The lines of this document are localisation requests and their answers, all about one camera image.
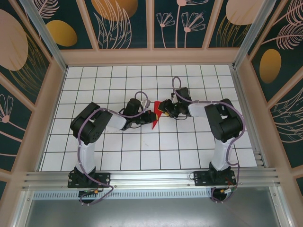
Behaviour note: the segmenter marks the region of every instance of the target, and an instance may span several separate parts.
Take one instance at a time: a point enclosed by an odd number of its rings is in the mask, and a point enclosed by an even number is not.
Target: white tile floor
[[[193,100],[229,98],[240,110],[227,65],[71,67],[40,170],[73,169],[77,142],[70,123],[90,102],[119,111],[140,90],[152,102],[163,101],[170,98],[172,76],[181,78]],[[234,147],[232,163],[257,166],[247,132]],[[214,138],[206,118],[176,121],[162,116],[153,130],[151,124],[124,132],[107,127],[96,143],[95,163],[97,170],[105,171],[208,168],[213,153]]]

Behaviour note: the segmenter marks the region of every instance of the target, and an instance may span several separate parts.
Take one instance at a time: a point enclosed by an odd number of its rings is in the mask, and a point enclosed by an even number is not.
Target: purple cable
[[[143,113],[146,111],[146,109],[148,108],[149,103],[150,103],[150,100],[148,99],[147,94],[146,94],[145,92],[143,92],[143,91],[138,91],[138,92],[134,95],[135,98],[136,98],[136,96],[137,96],[138,93],[144,94],[145,97],[146,97],[146,100],[147,100],[147,105],[144,107],[144,109],[143,109],[140,113],[138,113],[138,114],[136,114],[136,115],[134,115],[134,116],[127,116],[127,115],[123,115],[123,114],[117,113],[117,112],[115,112],[115,111],[108,110],[108,109],[106,109],[106,108],[101,107],[101,108],[95,110],[94,112],[92,112],[92,113],[88,116],[88,118],[85,119],[84,123],[83,123],[83,124],[81,125],[81,127],[80,127],[80,130],[79,130],[79,132],[78,132],[78,138],[77,138],[77,139],[78,139],[78,143],[79,143],[78,152],[77,152],[77,157],[78,157],[79,166],[80,166],[82,172],[84,173],[84,175],[86,175],[87,178],[89,178],[91,181],[97,183],[98,185],[102,185],[102,186],[106,186],[106,187],[110,187],[110,188],[111,188],[111,190],[109,190],[109,192],[107,192],[104,196],[102,196],[102,197],[101,197],[100,199],[98,199],[98,200],[94,200],[94,201],[91,202],[91,203],[84,203],[84,202],[82,201],[83,197],[84,197],[85,195],[87,195],[88,193],[83,194],[83,195],[80,197],[80,202],[81,202],[82,206],[83,206],[83,205],[85,205],[85,206],[94,205],[94,204],[96,204],[96,203],[102,201],[108,194],[110,194],[110,193],[113,191],[114,187],[111,186],[111,185],[108,185],[108,184],[99,182],[99,181],[95,180],[94,178],[92,178],[91,176],[89,176],[88,173],[86,173],[86,171],[85,171],[85,169],[84,169],[84,167],[83,167],[83,165],[82,165],[82,163],[81,163],[81,159],[80,159],[80,149],[81,149],[81,146],[82,146],[81,139],[80,139],[81,132],[82,132],[84,126],[86,125],[86,123],[92,118],[93,115],[95,115],[95,114],[96,114],[97,112],[99,112],[99,111],[109,111],[110,113],[118,114],[118,115],[120,115],[120,116],[122,116],[122,117],[126,117],[126,118],[134,118],[134,117],[138,117],[138,116],[140,116],[141,114],[143,114]]]
[[[240,133],[240,135],[236,138],[234,138],[230,144],[228,145],[228,148],[227,148],[227,152],[226,152],[226,162],[230,165],[230,166],[238,166],[238,169],[237,169],[237,183],[235,185],[235,189],[238,188],[238,183],[239,183],[239,177],[240,177],[240,165],[239,163],[235,163],[235,164],[232,164],[229,162],[229,152],[231,150],[231,147],[232,147],[232,144],[237,141],[245,132],[245,128],[246,128],[246,124],[245,124],[245,120],[242,116],[242,114],[235,108],[233,107],[232,105],[229,105],[228,103],[224,103],[224,102],[221,102],[221,101],[190,101],[190,100],[187,100],[185,98],[183,98],[181,95],[179,95],[177,92],[176,92],[176,89],[175,89],[175,86],[174,86],[174,82],[175,82],[175,79],[178,79],[179,82],[180,82],[180,86],[179,88],[181,88],[181,79],[179,77],[174,77],[173,80],[172,80],[172,89],[174,91],[174,93],[179,97],[181,98],[182,100],[186,101],[186,102],[189,102],[189,103],[205,103],[205,104],[214,104],[214,103],[219,103],[219,104],[222,104],[224,106],[227,106],[229,108],[231,108],[234,112],[237,113],[237,115],[241,118],[241,121],[242,121],[242,124],[243,124],[243,130],[242,132]],[[216,187],[212,188],[212,191],[211,191],[211,200],[213,202],[221,202],[223,203],[223,201],[219,201],[218,199],[216,199],[215,197],[213,197],[213,194],[214,194],[214,190],[216,189]],[[232,197],[233,193],[227,198],[225,199],[224,201],[228,201],[231,197]]]

